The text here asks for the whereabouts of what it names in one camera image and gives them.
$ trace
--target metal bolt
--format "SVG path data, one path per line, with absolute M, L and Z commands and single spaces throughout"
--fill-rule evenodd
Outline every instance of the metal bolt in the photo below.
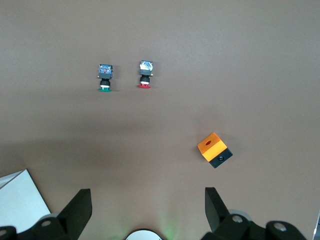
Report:
M 273 226 L 274 226 L 276 229 L 278 229 L 279 231 L 281 231 L 281 232 L 287 231 L 285 225 L 283 225 L 283 224 L 280 223 L 280 222 L 276 222 L 275 224 L 273 224 Z
M 234 222 L 236 222 L 236 223 L 239 223 L 239 224 L 243 222 L 242 218 L 241 218 L 240 216 L 238 216 L 238 215 L 234 215 L 234 216 L 232 217 L 232 220 L 233 220 Z
M 46 227 L 49 226 L 51 224 L 50 220 L 44 221 L 43 223 L 41 223 L 41 227 Z
M 6 234 L 7 234 L 7 230 L 5 230 L 5 229 L 0 230 L 0 237 L 4 236 Z

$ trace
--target orange box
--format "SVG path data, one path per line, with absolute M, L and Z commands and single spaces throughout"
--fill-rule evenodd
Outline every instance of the orange box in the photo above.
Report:
M 213 132 L 198 144 L 202 156 L 214 167 L 218 167 L 233 154 L 227 145 Z

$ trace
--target screw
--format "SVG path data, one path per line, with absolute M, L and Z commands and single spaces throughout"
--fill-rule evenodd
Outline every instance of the screw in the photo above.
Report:
M 7 230 L 5 230 L 5 229 L 0 230 L 0 237 L 4 236 L 6 234 L 7 234 Z
M 236 222 L 236 223 L 239 223 L 239 224 L 243 222 L 242 218 L 241 218 L 240 216 L 238 216 L 238 215 L 234 215 L 234 216 L 232 217 L 232 220 L 233 220 L 234 222 Z
M 275 224 L 273 224 L 273 226 L 274 226 L 276 229 L 278 229 L 279 231 L 281 231 L 281 232 L 287 231 L 285 225 L 283 225 L 283 224 L 280 223 L 280 222 L 276 222 Z
M 41 223 L 41 227 L 46 227 L 49 226 L 51 224 L 50 220 L 44 221 L 43 223 Z

